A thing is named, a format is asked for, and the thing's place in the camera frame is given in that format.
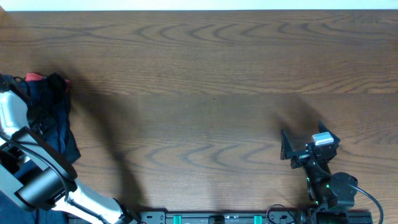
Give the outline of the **navy blue clothes pile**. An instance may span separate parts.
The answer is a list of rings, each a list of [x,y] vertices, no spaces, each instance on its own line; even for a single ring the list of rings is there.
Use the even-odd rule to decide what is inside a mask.
[[[74,163],[81,157],[70,129],[70,89],[59,74],[53,73],[38,81],[19,83],[29,93],[32,108],[28,112],[29,126],[42,139],[61,153],[65,160]],[[53,210],[27,212],[1,194],[1,223],[67,223],[67,214]]]

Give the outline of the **red garment in pile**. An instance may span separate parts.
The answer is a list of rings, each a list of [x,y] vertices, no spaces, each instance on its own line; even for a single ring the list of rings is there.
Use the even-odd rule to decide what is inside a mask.
[[[25,81],[27,81],[27,82],[38,81],[38,80],[42,80],[44,78],[45,78],[45,76],[42,75],[41,73],[30,72],[30,73],[26,74]],[[66,87],[66,90],[65,90],[67,92],[70,89],[71,83],[70,83],[70,80],[64,79],[64,81],[67,84],[67,87]]]

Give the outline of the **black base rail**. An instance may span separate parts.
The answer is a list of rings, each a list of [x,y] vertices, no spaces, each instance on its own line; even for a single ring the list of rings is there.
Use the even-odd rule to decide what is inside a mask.
[[[264,213],[178,213],[141,212],[141,224],[372,224],[369,212],[318,212],[314,218],[304,213],[271,210]]]

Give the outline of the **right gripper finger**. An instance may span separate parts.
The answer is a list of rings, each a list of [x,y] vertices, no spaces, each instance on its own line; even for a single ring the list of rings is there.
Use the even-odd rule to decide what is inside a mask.
[[[291,159],[294,155],[292,145],[288,139],[286,132],[282,129],[280,131],[280,138],[281,138],[281,151],[280,151],[280,159],[287,160]]]
[[[333,141],[335,144],[339,144],[340,143],[340,138],[337,137],[332,131],[330,131],[321,121],[318,122],[318,130],[319,133],[325,133],[328,132],[331,137],[333,138]]]

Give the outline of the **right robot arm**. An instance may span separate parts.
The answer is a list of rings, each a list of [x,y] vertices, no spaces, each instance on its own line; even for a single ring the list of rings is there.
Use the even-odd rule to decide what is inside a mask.
[[[293,150],[285,131],[280,132],[282,160],[293,169],[302,168],[307,176],[307,192],[316,207],[306,211],[307,223],[349,223],[349,209],[358,192],[357,178],[345,172],[332,174],[329,162],[337,155],[340,139],[322,123],[318,133],[300,151]]]

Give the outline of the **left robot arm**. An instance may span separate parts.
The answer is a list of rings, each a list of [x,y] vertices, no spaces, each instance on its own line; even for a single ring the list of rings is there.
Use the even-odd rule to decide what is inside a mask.
[[[1,76],[1,222],[139,223],[116,199],[78,180],[70,82],[54,73]]]

